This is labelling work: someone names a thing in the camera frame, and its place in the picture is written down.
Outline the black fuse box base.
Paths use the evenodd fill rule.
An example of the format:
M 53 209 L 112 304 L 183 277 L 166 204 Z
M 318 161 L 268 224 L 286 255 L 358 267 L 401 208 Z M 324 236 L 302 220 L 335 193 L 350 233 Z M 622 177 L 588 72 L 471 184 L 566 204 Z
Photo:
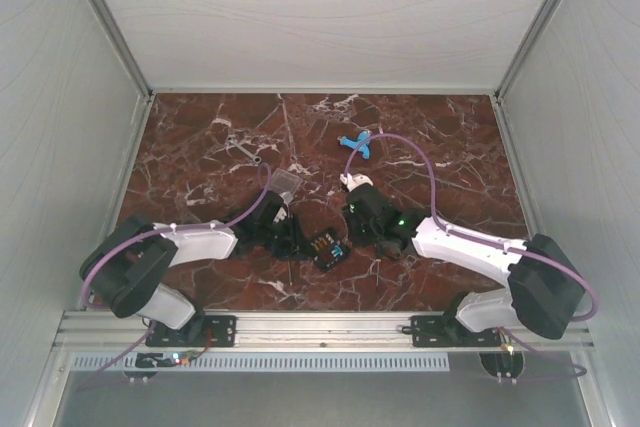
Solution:
M 322 273 L 327 273 L 336 267 L 338 264 L 345 261 L 350 255 L 350 247 L 344 243 L 339 237 L 338 232 L 329 227 L 324 231 L 314 236 L 310 241 L 310 255 L 315 266 Z M 331 250 L 335 246 L 340 246 L 345 250 L 347 255 L 342 258 L 334 258 L 331 255 Z

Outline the clear plastic fuse box lid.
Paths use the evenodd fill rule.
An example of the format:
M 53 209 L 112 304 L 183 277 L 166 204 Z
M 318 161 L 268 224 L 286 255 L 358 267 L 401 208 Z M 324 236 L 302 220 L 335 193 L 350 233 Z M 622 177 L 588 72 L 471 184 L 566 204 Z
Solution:
M 302 183 L 302 178 L 292 172 L 276 169 L 271 177 L 270 190 L 281 195 L 293 198 Z

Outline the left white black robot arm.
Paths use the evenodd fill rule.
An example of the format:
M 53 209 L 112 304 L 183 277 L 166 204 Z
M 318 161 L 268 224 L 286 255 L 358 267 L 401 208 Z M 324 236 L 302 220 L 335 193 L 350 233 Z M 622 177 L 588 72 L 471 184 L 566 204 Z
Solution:
M 163 277 L 182 264 L 238 258 L 257 247 L 282 261 L 314 257 L 297 216 L 272 190 L 260 192 L 249 208 L 222 221 L 169 225 L 134 215 L 82 264 L 82 296 L 87 300 L 94 293 L 116 317 L 156 321 L 180 343 L 193 345 L 206 330 L 202 309 L 163 284 Z

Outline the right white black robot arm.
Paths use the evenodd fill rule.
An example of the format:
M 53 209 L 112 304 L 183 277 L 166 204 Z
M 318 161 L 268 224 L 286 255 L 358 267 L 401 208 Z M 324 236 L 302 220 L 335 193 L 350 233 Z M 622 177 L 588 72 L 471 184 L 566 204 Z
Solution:
M 392 259 L 452 263 L 497 283 L 492 291 L 464 293 L 450 306 L 442 331 L 453 344 L 511 325 L 558 340 L 586 292 L 560 246 L 542 234 L 530 240 L 500 238 L 462 228 L 428 210 L 400 210 L 370 181 L 348 181 L 343 215 L 355 246 L 373 245 Z

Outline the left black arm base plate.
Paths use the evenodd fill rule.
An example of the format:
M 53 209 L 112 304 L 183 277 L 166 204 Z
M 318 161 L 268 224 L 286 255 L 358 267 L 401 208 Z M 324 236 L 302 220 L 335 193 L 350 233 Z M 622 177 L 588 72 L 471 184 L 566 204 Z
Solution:
M 145 340 L 145 345 L 178 349 L 204 348 L 206 345 L 229 348 L 235 345 L 236 327 L 236 316 L 202 314 L 195 316 L 180 330 L 172 330 L 159 323 Z

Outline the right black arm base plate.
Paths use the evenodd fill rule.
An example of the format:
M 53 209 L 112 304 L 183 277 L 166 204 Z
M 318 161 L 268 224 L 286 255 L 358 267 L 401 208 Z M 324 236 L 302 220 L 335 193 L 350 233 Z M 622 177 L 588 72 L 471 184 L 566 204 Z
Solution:
M 415 315 L 407 325 L 398 330 L 411 337 L 413 347 L 418 348 L 499 348 L 502 345 L 498 332 L 486 329 L 473 332 L 455 317 L 442 315 Z

